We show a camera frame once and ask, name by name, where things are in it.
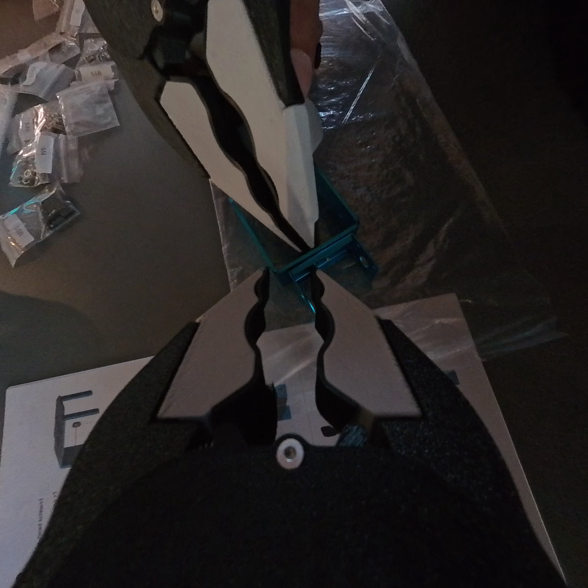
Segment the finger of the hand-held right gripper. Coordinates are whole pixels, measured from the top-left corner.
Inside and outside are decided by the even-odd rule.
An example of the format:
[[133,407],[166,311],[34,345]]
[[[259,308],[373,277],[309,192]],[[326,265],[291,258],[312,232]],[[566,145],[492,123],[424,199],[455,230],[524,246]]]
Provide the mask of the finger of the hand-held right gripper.
[[254,199],[243,168],[223,150],[212,124],[212,115],[191,81],[167,81],[159,99],[162,109],[209,175],[210,182],[257,218],[276,236],[302,252],[281,231],[268,212]]
[[211,182],[294,248],[314,248],[322,123],[292,53],[290,1],[207,1],[202,58],[241,120],[203,159]]

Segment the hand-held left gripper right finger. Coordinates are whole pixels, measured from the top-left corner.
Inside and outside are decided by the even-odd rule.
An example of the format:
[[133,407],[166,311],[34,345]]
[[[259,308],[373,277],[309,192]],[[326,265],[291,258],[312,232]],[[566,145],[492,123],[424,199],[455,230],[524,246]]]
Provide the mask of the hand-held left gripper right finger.
[[367,432],[388,419],[418,419],[422,411],[386,338],[379,317],[321,270],[311,277],[315,329],[322,339],[315,401],[338,433]]

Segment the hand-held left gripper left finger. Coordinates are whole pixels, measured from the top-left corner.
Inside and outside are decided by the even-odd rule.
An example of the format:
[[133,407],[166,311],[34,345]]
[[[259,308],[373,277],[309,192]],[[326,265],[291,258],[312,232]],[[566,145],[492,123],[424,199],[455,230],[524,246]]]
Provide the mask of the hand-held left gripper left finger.
[[194,422],[208,436],[230,424],[248,445],[274,442],[276,392],[266,384],[258,347],[269,286],[269,269],[259,269],[196,321],[159,419]]

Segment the small blue flanged metal bracket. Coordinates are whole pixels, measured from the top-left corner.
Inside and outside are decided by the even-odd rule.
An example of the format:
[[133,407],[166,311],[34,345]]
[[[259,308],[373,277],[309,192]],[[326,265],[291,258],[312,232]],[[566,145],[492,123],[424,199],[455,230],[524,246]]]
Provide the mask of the small blue flanged metal bracket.
[[279,277],[284,278],[285,285],[292,284],[303,304],[307,305],[312,313],[315,313],[312,295],[306,293],[303,283],[311,278],[314,269],[326,270],[347,258],[358,263],[369,278],[374,278],[379,271],[373,257],[357,239],[356,234],[349,232],[342,233],[302,255],[299,260],[280,272]]

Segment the large blue metal U bracket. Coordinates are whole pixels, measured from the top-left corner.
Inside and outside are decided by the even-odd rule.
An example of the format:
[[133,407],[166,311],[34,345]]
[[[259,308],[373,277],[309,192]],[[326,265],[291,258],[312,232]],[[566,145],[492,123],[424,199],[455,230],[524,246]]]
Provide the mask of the large blue metal U bracket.
[[359,228],[359,218],[350,209],[347,202],[327,179],[323,171],[314,166],[316,191],[318,197],[319,219],[316,229],[319,233],[319,245],[307,253],[299,252],[286,243],[276,233],[268,229],[247,212],[242,206],[229,198],[229,204],[236,213],[241,224],[261,254],[265,265],[283,282],[287,283],[287,274],[294,267],[302,264],[313,256],[321,259],[330,258],[327,253],[330,246],[337,245],[343,238],[354,234]]

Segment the person's right hand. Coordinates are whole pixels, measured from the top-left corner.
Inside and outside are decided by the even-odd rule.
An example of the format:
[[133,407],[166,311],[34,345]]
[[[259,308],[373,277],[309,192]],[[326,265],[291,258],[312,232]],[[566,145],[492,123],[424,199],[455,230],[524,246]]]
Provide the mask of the person's right hand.
[[304,98],[311,89],[323,34],[319,1],[290,1],[290,58]]

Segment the pile of small screw bags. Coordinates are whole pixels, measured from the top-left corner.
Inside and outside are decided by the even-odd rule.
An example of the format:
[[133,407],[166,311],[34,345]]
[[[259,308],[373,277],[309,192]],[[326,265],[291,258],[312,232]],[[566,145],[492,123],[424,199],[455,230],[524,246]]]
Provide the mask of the pile of small screw bags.
[[33,1],[32,17],[56,17],[55,29],[1,58],[8,185],[35,192],[1,214],[1,251],[12,267],[78,217],[63,187],[82,178],[79,139],[119,126],[111,99],[118,71],[84,1]]

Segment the clear plastic bag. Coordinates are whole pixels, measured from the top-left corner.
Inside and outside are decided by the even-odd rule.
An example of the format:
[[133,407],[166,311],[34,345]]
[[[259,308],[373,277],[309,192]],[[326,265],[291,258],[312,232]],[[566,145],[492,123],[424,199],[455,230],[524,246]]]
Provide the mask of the clear plastic bag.
[[483,360],[565,337],[430,90],[391,1],[320,1],[315,151],[376,265],[326,273],[372,309],[454,294]]

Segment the white printed instruction sheet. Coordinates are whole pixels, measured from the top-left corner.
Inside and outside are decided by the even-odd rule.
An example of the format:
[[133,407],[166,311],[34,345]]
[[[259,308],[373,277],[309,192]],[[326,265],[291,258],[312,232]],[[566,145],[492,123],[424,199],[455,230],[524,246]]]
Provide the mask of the white printed instruction sheet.
[[[502,452],[542,547],[565,577],[511,434],[455,294],[375,310],[391,320],[457,384]],[[322,339],[312,323],[266,331],[263,370],[281,406],[277,435],[296,433],[332,446],[337,435],[316,408],[316,356]],[[1,450],[1,587],[11,587],[41,537],[70,468],[55,452],[57,400],[65,397],[65,425],[83,443],[111,401],[151,357],[10,387]]]

